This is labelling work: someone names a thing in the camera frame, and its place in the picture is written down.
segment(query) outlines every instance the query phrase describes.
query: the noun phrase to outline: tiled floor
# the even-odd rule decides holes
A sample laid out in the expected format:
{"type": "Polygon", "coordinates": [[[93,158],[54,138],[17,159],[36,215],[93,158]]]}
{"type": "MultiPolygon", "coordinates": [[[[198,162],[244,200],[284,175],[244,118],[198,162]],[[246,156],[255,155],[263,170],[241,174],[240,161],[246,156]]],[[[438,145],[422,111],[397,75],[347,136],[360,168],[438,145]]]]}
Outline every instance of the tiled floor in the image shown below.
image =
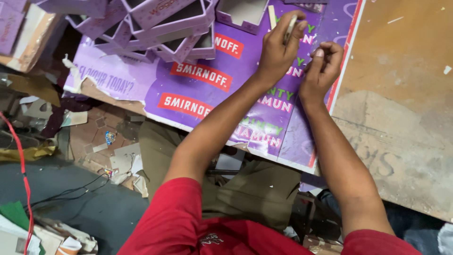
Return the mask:
{"type": "MultiPolygon", "coordinates": [[[[102,104],[88,111],[88,122],[71,127],[70,145],[77,165],[88,168],[90,171],[101,174],[104,169],[115,171],[111,168],[110,157],[115,156],[115,149],[138,142],[138,128],[141,123],[129,122],[130,117],[122,108],[102,104]],[[128,129],[129,138],[126,139],[118,132],[117,127],[133,126],[128,129]],[[93,152],[93,148],[106,143],[105,133],[109,131],[116,135],[115,141],[107,149],[93,152]]],[[[122,185],[133,189],[136,177],[129,177],[122,185]]]]}

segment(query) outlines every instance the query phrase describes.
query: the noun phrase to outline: red edge strip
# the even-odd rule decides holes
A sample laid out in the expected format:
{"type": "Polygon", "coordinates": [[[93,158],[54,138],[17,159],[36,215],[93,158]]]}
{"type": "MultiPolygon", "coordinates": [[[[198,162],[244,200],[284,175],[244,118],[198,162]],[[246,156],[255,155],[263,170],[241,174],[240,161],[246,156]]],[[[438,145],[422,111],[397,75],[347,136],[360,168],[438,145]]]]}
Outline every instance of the red edge strip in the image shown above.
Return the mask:
{"type": "MultiPolygon", "coordinates": [[[[356,11],[354,12],[354,18],[352,19],[351,26],[349,27],[349,32],[347,34],[346,43],[344,44],[344,52],[345,53],[347,53],[347,51],[349,50],[349,43],[351,42],[352,34],[354,33],[354,28],[357,25],[357,19],[358,19],[358,16],[359,16],[359,12],[360,12],[362,3],[363,3],[363,0],[359,0],[357,2],[356,11]]],[[[346,59],[346,55],[347,54],[343,55],[343,61],[341,63],[341,69],[342,70],[343,70],[343,66],[344,66],[344,61],[346,59]]],[[[338,79],[333,83],[332,90],[330,91],[329,98],[327,100],[327,110],[329,112],[330,112],[330,108],[332,107],[333,97],[335,96],[335,92],[337,91],[337,87],[338,87],[338,79]]],[[[313,150],[313,153],[312,153],[312,155],[310,157],[310,162],[308,163],[308,167],[310,167],[310,168],[313,167],[315,159],[316,159],[316,147],[313,150]]]]}

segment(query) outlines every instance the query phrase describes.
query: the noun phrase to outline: cable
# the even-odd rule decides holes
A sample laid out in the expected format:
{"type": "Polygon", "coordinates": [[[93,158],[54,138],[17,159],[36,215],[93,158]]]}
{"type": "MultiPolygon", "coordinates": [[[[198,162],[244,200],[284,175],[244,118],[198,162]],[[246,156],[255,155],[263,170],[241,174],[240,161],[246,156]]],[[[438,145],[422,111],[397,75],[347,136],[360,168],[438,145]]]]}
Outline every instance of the cable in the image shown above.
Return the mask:
{"type": "Polygon", "coordinates": [[[30,221],[29,221],[29,231],[27,235],[27,241],[25,243],[24,247],[24,255],[27,255],[28,251],[28,245],[30,243],[32,234],[33,234],[33,227],[34,227],[34,220],[33,220],[33,212],[31,211],[31,205],[30,205],[30,196],[31,196],[31,190],[30,190],[30,185],[27,179],[27,174],[25,173],[25,158],[24,158],[24,151],[22,149],[22,144],[20,143],[19,137],[17,137],[16,132],[14,131],[13,126],[9,122],[7,118],[3,115],[2,112],[0,112],[0,117],[3,119],[3,121],[6,122],[8,127],[10,128],[11,134],[14,137],[14,140],[17,143],[17,150],[19,151],[19,156],[20,156],[20,170],[22,172],[22,175],[24,176],[24,186],[25,186],[25,192],[27,193],[27,207],[28,210],[30,211],[30,221]]]}
{"type": "Polygon", "coordinates": [[[65,191],[61,192],[60,194],[58,194],[58,195],[54,195],[54,196],[48,197],[48,198],[46,198],[46,199],[43,199],[43,200],[41,200],[41,201],[31,203],[30,208],[32,208],[33,206],[35,206],[35,205],[37,205],[37,204],[41,204],[41,203],[44,203],[44,202],[57,201],[57,200],[75,200],[75,199],[80,198],[80,197],[82,197],[83,195],[87,194],[89,191],[90,191],[90,192],[94,192],[94,191],[96,191],[96,190],[102,188],[103,186],[105,186],[105,185],[108,183],[108,181],[109,181],[110,179],[107,179],[107,181],[106,181],[103,185],[101,185],[101,186],[95,188],[94,190],[89,190],[89,189],[87,189],[87,186],[90,185],[90,184],[92,184],[92,183],[94,183],[94,182],[97,181],[101,176],[104,176],[104,175],[106,175],[107,177],[109,176],[108,174],[103,173],[103,174],[101,174],[100,176],[98,176],[96,179],[94,179],[92,182],[90,182],[90,183],[88,183],[88,184],[85,184],[85,185],[83,185],[82,187],[75,188],[75,189],[65,190],[65,191]],[[67,194],[71,194],[71,193],[76,192],[76,191],[81,190],[81,189],[85,189],[85,192],[84,192],[83,194],[81,194],[80,196],[76,196],[76,197],[60,197],[60,196],[64,196],[64,195],[67,195],[67,194]]]}

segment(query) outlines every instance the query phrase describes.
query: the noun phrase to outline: hand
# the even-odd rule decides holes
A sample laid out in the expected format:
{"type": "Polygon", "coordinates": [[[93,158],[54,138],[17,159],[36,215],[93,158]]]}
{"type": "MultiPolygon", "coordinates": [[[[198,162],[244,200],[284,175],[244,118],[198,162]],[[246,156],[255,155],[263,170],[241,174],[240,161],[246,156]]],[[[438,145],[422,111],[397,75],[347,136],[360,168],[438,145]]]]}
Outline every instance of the hand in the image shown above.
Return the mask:
{"type": "Polygon", "coordinates": [[[296,15],[299,20],[305,19],[305,13],[301,10],[287,12],[280,18],[277,26],[263,37],[263,50],[256,76],[269,85],[269,88],[282,79],[293,64],[300,39],[308,24],[307,21],[302,21],[294,25],[288,45],[283,45],[283,37],[293,15],[296,15]]]}
{"type": "Polygon", "coordinates": [[[324,105],[324,96],[341,72],[344,49],[334,42],[322,42],[311,53],[313,60],[304,69],[299,97],[307,110],[311,106],[324,105]]]}

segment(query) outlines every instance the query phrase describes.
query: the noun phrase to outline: t-shirt logo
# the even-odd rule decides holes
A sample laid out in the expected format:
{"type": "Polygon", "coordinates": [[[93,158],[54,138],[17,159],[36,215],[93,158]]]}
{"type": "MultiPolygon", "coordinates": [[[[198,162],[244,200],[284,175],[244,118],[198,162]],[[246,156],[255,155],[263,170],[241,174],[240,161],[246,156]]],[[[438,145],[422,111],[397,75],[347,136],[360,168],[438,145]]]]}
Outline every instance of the t-shirt logo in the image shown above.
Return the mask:
{"type": "Polygon", "coordinates": [[[216,245],[219,245],[220,242],[223,242],[222,239],[220,239],[216,233],[210,233],[210,234],[207,234],[205,237],[203,237],[202,239],[200,239],[200,244],[202,244],[203,246],[205,244],[207,245],[210,245],[210,244],[216,244],[216,245]]]}

